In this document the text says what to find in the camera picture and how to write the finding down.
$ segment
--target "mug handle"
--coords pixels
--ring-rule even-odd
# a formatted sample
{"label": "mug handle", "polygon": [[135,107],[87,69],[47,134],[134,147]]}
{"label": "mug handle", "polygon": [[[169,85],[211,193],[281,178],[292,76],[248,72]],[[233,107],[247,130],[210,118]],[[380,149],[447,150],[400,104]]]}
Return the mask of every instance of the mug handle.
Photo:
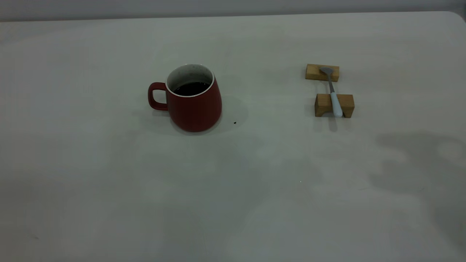
{"label": "mug handle", "polygon": [[152,94],[152,91],[154,90],[163,90],[167,91],[167,87],[165,86],[165,83],[159,83],[155,82],[152,83],[149,86],[149,91],[147,91],[147,98],[149,99],[149,105],[156,110],[162,110],[162,111],[168,111],[167,104],[165,103],[159,103],[154,100],[154,95]]}

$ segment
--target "white spoon handle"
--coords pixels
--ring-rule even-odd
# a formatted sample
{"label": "white spoon handle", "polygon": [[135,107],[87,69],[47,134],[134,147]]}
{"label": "white spoon handle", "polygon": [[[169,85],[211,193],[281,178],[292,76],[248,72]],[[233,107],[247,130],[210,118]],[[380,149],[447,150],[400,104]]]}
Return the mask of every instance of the white spoon handle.
{"label": "white spoon handle", "polygon": [[338,101],[338,98],[336,97],[336,93],[335,92],[330,93],[330,97],[332,98],[333,114],[335,115],[335,117],[342,117],[343,111],[342,111],[342,107],[340,106],[340,102]]}

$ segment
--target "white table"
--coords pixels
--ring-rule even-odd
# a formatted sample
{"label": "white table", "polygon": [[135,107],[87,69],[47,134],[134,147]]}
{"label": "white table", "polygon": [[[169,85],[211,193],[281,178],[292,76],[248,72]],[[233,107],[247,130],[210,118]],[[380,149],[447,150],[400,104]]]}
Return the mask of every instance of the white table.
{"label": "white table", "polygon": [[[453,13],[0,35],[0,261],[465,259],[466,24]],[[183,132],[147,103],[184,63],[216,74],[212,130]],[[307,63],[341,67],[352,118],[314,117],[328,85],[304,79]]]}

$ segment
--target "white mug rim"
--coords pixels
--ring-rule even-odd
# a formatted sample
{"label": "white mug rim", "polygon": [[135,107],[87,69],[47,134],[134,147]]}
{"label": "white mug rim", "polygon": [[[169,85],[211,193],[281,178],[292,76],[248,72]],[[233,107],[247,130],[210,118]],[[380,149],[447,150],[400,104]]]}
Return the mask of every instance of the white mug rim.
{"label": "white mug rim", "polygon": [[[182,67],[185,67],[185,66],[190,66],[190,65],[201,66],[201,67],[207,69],[207,70],[210,72],[210,74],[212,75],[212,82],[210,83],[209,87],[208,87],[206,90],[204,90],[203,92],[201,92],[201,93],[199,93],[199,94],[196,94],[196,95],[194,95],[194,96],[180,96],[180,95],[178,95],[178,94],[175,94],[175,93],[168,87],[168,78],[169,78],[170,75],[171,75],[173,72],[175,72],[176,70],[178,70],[178,69],[180,69],[180,68],[182,68]],[[207,91],[209,91],[210,88],[213,86],[213,83],[214,83],[214,82],[215,82],[215,75],[213,74],[212,70],[210,70],[207,66],[205,66],[205,65],[203,65],[203,64],[184,64],[184,65],[182,65],[182,66],[179,66],[179,67],[173,69],[173,70],[168,74],[167,79],[165,80],[165,86],[167,87],[167,90],[168,90],[172,95],[174,95],[174,96],[177,96],[177,97],[198,97],[198,96],[200,96],[200,95],[206,93]]]}

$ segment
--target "wooden block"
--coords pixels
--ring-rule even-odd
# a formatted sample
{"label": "wooden block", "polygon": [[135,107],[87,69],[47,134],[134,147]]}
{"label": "wooden block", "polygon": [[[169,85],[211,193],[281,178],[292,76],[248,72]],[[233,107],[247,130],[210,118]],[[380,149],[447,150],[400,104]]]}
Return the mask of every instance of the wooden block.
{"label": "wooden block", "polygon": [[[343,116],[350,118],[351,115],[353,115],[354,110],[353,95],[337,94],[336,97],[338,98],[340,106],[342,107]],[[330,98],[330,94],[317,94],[315,98],[314,109],[316,117],[321,117],[324,113],[327,112],[333,112],[332,99]]]}
{"label": "wooden block", "polygon": [[308,67],[306,68],[306,79],[327,81],[327,74],[320,71],[319,68],[321,68],[321,67],[330,67],[330,68],[332,68],[333,73],[332,73],[332,75],[330,75],[330,77],[332,78],[332,82],[338,82],[338,78],[340,77],[340,67],[339,66],[326,66],[326,65],[308,64]]}

